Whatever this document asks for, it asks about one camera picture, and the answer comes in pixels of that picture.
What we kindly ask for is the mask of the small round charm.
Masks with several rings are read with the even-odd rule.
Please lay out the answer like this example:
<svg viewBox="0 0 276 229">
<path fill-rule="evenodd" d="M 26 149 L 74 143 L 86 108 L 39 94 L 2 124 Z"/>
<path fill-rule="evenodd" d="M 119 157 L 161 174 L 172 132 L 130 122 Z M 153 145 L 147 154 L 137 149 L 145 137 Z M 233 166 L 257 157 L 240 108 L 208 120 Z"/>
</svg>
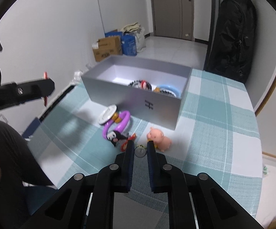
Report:
<svg viewBox="0 0 276 229">
<path fill-rule="evenodd" d="M 138 158 L 143 158 L 147 154 L 147 148 L 144 145 L 138 145 L 134 150 L 134 154 Z"/>
</svg>

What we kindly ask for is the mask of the penguin badge with red trim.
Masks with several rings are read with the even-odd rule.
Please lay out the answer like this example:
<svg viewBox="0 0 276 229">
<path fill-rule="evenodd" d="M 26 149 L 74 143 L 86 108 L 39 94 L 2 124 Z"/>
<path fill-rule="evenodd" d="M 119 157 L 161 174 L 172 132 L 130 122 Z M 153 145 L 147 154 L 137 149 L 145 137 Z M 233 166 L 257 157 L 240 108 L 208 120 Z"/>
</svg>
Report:
<svg viewBox="0 0 276 229">
<path fill-rule="evenodd" d="M 130 136 L 125 136 L 120 132 L 113 130 L 107 134 L 107 139 L 116 147 L 120 146 L 120 150 L 122 152 L 126 151 L 127 145 L 129 141 L 134 141 L 136 139 L 136 134 L 132 134 Z"/>
</svg>

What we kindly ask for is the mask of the white oval hair clip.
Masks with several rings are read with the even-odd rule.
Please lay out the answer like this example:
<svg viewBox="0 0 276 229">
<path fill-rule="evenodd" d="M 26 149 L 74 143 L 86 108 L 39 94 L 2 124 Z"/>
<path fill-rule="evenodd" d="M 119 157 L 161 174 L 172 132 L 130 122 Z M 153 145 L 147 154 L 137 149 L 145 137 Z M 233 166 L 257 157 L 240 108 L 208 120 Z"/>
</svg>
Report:
<svg viewBox="0 0 276 229">
<path fill-rule="evenodd" d="M 98 124 L 103 125 L 108 122 L 117 111 L 115 104 L 108 106 L 98 117 Z"/>
</svg>

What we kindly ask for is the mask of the pink pig toy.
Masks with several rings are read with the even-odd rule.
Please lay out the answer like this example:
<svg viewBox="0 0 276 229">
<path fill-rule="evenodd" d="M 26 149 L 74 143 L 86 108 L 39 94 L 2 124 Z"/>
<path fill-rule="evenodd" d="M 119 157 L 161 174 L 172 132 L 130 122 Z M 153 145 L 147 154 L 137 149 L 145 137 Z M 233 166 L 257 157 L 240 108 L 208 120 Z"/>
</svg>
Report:
<svg viewBox="0 0 276 229">
<path fill-rule="evenodd" d="M 170 148 L 172 141 L 165 136 L 163 132 L 157 128 L 150 127 L 150 132 L 147 134 L 147 140 L 153 141 L 154 146 L 161 152 Z"/>
</svg>

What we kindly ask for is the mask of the teal plaid tablecloth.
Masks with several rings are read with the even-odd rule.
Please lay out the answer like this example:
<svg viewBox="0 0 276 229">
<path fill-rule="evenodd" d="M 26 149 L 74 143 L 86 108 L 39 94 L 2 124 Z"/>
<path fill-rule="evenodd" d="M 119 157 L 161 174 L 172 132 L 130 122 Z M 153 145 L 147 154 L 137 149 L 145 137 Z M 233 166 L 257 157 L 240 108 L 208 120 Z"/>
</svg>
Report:
<svg viewBox="0 0 276 229">
<path fill-rule="evenodd" d="M 97 117 L 103 106 L 78 84 L 42 121 L 28 146 L 60 187 L 74 173 L 98 172 L 119 147 L 102 136 Z M 163 129 L 172 145 L 169 163 L 185 173 L 205 172 L 252 216 L 262 186 L 262 150 L 257 120 L 243 84 L 194 70 L 175 130 Z"/>
</svg>

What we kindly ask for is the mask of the grey open cardboard box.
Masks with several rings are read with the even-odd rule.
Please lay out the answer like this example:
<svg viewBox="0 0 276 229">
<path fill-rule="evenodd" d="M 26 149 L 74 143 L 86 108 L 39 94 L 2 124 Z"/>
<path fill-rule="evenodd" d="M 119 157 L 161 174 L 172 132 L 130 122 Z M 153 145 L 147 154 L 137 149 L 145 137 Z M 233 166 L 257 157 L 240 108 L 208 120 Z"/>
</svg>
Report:
<svg viewBox="0 0 276 229">
<path fill-rule="evenodd" d="M 111 55 L 81 76 L 89 98 L 103 106 L 117 105 L 132 116 L 174 130 L 186 99 L 192 68 L 161 60 Z M 175 97 L 130 86 L 146 81 Z"/>
</svg>

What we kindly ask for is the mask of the white green plastic bag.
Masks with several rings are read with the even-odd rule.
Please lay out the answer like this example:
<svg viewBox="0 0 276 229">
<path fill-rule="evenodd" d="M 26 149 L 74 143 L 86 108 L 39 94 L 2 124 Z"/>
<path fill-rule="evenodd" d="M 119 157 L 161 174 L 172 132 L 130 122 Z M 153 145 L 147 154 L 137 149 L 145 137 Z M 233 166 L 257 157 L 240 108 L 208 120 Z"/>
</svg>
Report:
<svg viewBox="0 0 276 229">
<path fill-rule="evenodd" d="M 268 167 L 267 167 L 265 164 L 263 164 L 263 169 L 262 169 L 262 171 L 263 171 L 263 175 L 264 175 L 264 176 L 266 176 L 266 175 L 268 174 Z"/>
</svg>

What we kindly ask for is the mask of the brown cardboard box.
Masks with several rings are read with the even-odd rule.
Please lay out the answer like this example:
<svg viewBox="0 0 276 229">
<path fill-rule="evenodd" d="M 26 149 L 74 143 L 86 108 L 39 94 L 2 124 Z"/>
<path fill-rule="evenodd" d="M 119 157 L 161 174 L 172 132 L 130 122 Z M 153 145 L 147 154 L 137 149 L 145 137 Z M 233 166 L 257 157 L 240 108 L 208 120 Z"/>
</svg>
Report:
<svg viewBox="0 0 276 229">
<path fill-rule="evenodd" d="M 110 55 L 123 54 L 119 36 L 101 38 L 91 46 L 96 62 L 100 62 Z"/>
</svg>

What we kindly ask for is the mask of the blue cardboard box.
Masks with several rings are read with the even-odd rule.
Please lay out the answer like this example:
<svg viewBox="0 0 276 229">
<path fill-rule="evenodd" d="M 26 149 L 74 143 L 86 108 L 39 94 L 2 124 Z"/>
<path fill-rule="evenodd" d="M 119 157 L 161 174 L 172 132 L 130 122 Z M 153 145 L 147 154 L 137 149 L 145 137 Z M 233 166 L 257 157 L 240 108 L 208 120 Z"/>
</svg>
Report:
<svg viewBox="0 0 276 229">
<path fill-rule="evenodd" d="M 112 37 L 112 36 L 120 37 L 123 55 L 127 55 L 127 56 L 137 55 L 136 42 L 135 42 L 134 36 L 125 34 L 121 31 L 110 31 L 108 33 L 105 33 L 105 37 Z"/>
</svg>

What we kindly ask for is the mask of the black hanging garment bag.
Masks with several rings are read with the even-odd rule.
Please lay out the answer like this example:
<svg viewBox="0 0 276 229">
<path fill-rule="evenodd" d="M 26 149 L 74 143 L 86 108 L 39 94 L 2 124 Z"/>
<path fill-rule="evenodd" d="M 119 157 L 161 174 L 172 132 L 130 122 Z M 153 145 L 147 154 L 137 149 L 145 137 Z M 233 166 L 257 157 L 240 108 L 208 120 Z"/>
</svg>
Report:
<svg viewBox="0 0 276 229">
<path fill-rule="evenodd" d="M 223 0 L 204 70 L 246 83 L 252 67 L 257 12 L 251 0 Z"/>
</svg>

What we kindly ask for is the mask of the white tote bag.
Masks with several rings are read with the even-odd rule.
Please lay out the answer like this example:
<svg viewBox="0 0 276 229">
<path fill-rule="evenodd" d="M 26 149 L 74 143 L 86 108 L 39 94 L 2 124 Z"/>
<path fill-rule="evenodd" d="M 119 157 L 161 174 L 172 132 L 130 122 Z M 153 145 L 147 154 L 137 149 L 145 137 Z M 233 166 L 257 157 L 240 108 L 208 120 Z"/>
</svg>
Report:
<svg viewBox="0 0 276 229">
<path fill-rule="evenodd" d="M 121 28 L 124 35 L 130 35 L 135 38 L 136 50 L 141 53 L 146 48 L 145 42 L 145 28 L 141 26 L 138 22 L 128 24 Z"/>
</svg>

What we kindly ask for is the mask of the grey door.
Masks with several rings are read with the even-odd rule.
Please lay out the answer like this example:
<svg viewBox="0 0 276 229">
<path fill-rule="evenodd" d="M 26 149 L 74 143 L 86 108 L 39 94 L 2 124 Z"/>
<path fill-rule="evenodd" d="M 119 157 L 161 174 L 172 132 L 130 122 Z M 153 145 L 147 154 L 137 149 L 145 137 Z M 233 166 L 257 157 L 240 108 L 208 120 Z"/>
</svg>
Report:
<svg viewBox="0 0 276 229">
<path fill-rule="evenodd" d="M 193 40 L 193 0 L 151 0 L 155 36 Z"/>
</svg>

